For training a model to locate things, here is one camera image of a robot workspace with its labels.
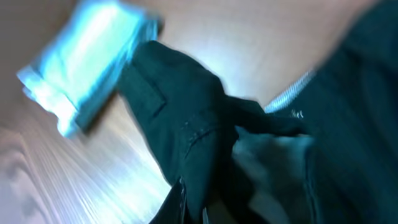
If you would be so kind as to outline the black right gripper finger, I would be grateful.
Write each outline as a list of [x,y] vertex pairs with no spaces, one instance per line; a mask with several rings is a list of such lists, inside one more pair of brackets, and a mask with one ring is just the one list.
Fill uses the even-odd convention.
[[187,208],[186,188],[182,178],[172,186],[150,224],[184,224]]

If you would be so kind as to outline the dark green shorts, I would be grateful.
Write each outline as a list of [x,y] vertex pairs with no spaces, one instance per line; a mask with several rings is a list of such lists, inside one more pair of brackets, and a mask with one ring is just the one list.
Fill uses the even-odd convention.
[[379,1],[267,109],[150,41],[118,91],[185,223],[397,222],[397,2]]

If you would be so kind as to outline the folded light blue jeans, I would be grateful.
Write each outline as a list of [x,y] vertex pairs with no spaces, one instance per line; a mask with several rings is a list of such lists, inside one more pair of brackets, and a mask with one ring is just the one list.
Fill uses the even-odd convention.
[[47,46],[20,69],[23,92],[57,117],[69,137],[90,126],[141,43],[158,37],[161,20],[123,1],[81,1]]

